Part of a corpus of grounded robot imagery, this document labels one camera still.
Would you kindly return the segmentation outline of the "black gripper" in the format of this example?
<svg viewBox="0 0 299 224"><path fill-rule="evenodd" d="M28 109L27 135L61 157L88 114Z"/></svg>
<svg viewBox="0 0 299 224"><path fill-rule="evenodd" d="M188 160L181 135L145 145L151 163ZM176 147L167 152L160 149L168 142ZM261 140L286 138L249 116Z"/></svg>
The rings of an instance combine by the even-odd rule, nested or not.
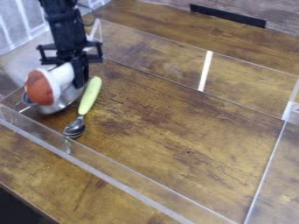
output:
<svg viewBox="0 0 299 224"><path fill-rule="evenodd" d="M89 80L89 63L103 61L101 43L88 41L85 30L80 28L51 28L53 42L47 45L37 45L40 62L43 65L61 65L71 62L75 78L75 88L83 88ZM95 46L96 54L85 54L84 49Z"/></svg>

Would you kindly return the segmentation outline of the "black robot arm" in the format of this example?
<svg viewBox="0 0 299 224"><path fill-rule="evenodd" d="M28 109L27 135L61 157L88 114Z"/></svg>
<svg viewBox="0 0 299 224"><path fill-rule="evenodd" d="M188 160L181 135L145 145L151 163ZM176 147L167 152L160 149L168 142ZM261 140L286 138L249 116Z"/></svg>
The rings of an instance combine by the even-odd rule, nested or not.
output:
<svg viewBox="0 0 299 224"><path fill-rule="evenodd" d="M84 29L79 0L39 0L51 28L53 42L37 45L43 65L60 66L69 62L75 72L75 88L89 80L89 63L103 62L103 44L89 41Z"/></svg>

